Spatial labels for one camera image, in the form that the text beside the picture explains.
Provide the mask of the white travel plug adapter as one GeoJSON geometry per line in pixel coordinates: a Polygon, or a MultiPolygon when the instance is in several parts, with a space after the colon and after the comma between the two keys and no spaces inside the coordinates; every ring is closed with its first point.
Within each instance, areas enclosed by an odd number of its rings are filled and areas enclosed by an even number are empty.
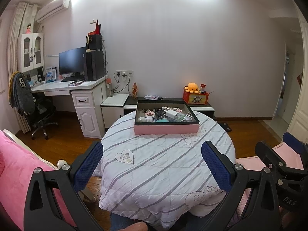
{"type": "Polygon", "coordinates": [[[186,122],[193,121],[193,116],[191,114],[186,114],[184,118],[182,119],[182,121],[186,121],[186,122]]]}

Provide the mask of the white usb charger cube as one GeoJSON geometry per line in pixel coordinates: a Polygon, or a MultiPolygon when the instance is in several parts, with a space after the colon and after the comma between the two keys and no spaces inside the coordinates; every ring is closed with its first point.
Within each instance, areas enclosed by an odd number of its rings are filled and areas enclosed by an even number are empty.
{"type": "Polygon", "coordinates": [[[165,115],[171,119],[178,119],[178,112],[175,110],[169,109],[165,112],[165,115]]]}

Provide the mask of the pink white cat brick figure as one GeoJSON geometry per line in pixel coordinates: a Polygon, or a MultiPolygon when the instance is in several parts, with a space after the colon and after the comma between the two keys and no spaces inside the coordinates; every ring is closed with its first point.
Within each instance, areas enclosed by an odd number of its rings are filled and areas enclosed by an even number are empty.
{"type": "Polygon", "coordinates": [[[181,113],[181,112],[183,111],[183,110],[180,109],[179,107],[175,107],[175,108],[173,108],[173,110],[176,111],[176,112],[178,112],[178,113],[181,113]]]}

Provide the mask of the teal heart plastic case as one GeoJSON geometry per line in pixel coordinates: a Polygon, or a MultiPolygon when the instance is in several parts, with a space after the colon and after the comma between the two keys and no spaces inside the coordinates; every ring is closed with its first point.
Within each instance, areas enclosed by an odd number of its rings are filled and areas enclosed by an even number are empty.
{"type": "Polygon", "coordinates": [[[155,121],[155,123],[168,123],[169,121],[168,121],[168,119],[166,119],[166,118],[161,118],[161,119],[157,119],[156,121],[155,121]]]}

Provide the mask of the black remote control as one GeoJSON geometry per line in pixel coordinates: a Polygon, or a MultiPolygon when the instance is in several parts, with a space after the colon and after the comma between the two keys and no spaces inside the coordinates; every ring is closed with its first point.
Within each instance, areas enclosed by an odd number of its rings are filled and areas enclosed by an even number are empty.
{"type": "Polygon", "coordinates": [[[165,112],[163,110],[157,110],[155,111],[155,119],[156,121],[160,120],[160,119],[165,119],[166,115],[165,112]]]}

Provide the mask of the white rabbit night light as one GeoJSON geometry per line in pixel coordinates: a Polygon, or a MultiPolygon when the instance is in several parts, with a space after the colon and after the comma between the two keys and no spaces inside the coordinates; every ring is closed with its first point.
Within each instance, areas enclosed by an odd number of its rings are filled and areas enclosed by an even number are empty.
{"type": "Polygon", "coordinates": [[[153,123],[155,120],[154,116],[142,116],[137,119],[138,123],[153,123]]]}

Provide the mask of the pink donut brick model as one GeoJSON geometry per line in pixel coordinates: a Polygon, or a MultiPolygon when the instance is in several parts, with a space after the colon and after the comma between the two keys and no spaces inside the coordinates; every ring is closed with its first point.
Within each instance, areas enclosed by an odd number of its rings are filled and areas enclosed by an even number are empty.
{"type": "Polygon", "coordinates": [[[145,117],[155,117],[155,112],[154,111],[150,111],[150,110],[146,110],[144,112],[145,117]]]}

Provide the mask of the pink quilt right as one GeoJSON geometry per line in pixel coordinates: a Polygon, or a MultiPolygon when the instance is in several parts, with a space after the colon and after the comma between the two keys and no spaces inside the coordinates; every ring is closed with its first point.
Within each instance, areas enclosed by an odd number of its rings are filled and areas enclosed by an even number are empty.
{"type": "Polygon", "coordinates": [[[273,173],[280,204],[280,229],[304,228],[307,214],[307,144],[283,141],[274,148],[259,142],[254,157],[236,160],[245,169],[260,171],[268,167],[273,173]]]}

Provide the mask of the red cartoon storage box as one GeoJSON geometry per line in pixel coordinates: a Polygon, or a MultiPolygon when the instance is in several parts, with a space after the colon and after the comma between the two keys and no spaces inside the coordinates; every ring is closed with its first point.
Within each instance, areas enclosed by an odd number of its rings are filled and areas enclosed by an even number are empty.
{"type": "Polygon", "coordinates": [[[208,104],[209,93],[189,93],[184,90],[183,92],[183,100],[187,104],[195,104],[195,105],[207,105],[208,104]]]}

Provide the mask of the black office chair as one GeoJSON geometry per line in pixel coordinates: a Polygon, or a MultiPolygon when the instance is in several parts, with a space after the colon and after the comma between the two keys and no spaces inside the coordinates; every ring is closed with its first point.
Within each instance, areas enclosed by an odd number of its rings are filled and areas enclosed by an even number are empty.
{"type": "Polygon", "coordinates": [[[56,107],[53,104],[52,99],[48,99],[46,96],[40,96],[37,94],[34,96],[35,111],[31,114],[26,115],[27,122],[33,132],[31,134],[31,139],[35,139],[35,134],[42,130],[45,140],[47,140],[48,134],[45,130],[46,126],[55,125],[58,126],[56,120],[56,107]]]}

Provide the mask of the orange octopus plush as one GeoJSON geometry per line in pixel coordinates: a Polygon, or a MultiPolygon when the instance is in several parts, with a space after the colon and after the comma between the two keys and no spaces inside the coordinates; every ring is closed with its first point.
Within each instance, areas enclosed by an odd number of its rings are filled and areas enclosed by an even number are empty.
{"type": "Polygon", "coordinates": [[[185,88],[186,93],[199,94],[199,87],[196,83],[190,82],[185,88]]]}

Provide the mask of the small orange figurine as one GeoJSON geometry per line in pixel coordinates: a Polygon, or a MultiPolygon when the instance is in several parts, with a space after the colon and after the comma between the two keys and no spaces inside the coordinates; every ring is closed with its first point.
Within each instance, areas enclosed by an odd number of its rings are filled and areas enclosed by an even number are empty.
{"type": "Polygon", "coordinates": [[[135,100],[138,99],[138,87],[136,83],[133,84],[132,96],[135,100]]]}

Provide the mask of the black speaker on tower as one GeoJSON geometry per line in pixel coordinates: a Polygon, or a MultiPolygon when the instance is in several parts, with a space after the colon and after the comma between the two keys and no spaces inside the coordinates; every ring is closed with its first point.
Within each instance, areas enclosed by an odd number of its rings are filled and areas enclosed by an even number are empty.
{"type": "Polygon", "coordinates": [[[86,36],[87,49],[90,51],[100,51],[102,50],[102,35],[93,34],[86,36]]]}

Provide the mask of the red paper bag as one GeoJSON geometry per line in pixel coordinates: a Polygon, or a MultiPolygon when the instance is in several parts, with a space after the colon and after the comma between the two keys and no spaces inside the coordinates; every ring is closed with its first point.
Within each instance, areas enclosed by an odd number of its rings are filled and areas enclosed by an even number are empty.
{"type": "Polygon", "coordinates": [[[101,30],[101,25],[98,23],[98,20],[92,20],[90,23],[89,23],[89,27],[90,27],[90,29],[89,29],[89,32],[88,32],[88,36],[90,36],[90,35],[96,35],[96,34],[98,34],[98,35],[100,35],[101,34],[101,32],[100,32],[100,30],[101,30]]]}

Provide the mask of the wall power outlet strip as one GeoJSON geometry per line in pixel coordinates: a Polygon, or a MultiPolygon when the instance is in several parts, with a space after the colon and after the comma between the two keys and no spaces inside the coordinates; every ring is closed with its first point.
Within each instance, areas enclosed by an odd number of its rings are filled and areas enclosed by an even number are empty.
{"type": "Polygon", "coordinates": [[[128,77],[132,77],[134,74],[133,70],[117,70],[117,73],[120,73],[121,76],[128,76],[128,77]]]}

